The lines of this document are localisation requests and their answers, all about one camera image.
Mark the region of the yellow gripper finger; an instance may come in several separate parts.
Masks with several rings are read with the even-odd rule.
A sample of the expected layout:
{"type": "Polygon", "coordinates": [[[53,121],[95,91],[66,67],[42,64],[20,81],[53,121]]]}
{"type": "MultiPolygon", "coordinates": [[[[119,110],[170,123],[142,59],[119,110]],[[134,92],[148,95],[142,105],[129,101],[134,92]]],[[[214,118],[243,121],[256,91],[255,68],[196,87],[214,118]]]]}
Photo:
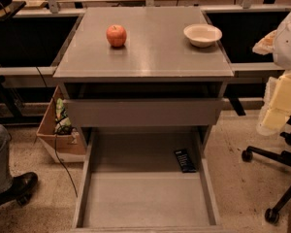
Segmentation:
{"type": "Polygon", "coordinates": [[[269,78],[263,101],[256,129],[269,136],[278,133],[291,117],[291,71],[269,78]]]}
{"type": "Polygon", "coordinates": [[[274,30],[267,34],[264,38],[262,38],[258,43],[254,45],[252,51],[261,55],[272,53],[274,51],[275,33],[276,31],[274,30]]]}

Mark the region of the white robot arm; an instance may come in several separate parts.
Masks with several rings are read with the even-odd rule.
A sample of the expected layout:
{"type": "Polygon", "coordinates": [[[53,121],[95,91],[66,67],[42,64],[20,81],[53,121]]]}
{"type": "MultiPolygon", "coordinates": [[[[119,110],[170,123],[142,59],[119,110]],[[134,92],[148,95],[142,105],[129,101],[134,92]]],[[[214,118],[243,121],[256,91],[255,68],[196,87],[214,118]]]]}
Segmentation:
{"type": "Polygon", "coordinates": [[[279,132],[291,116],[291,12],[279,27],[267,34],[252,49],[273,55],[274,64],[284,69],[278,78],[269,78],[257,124],[261,135],[279,132]]]}

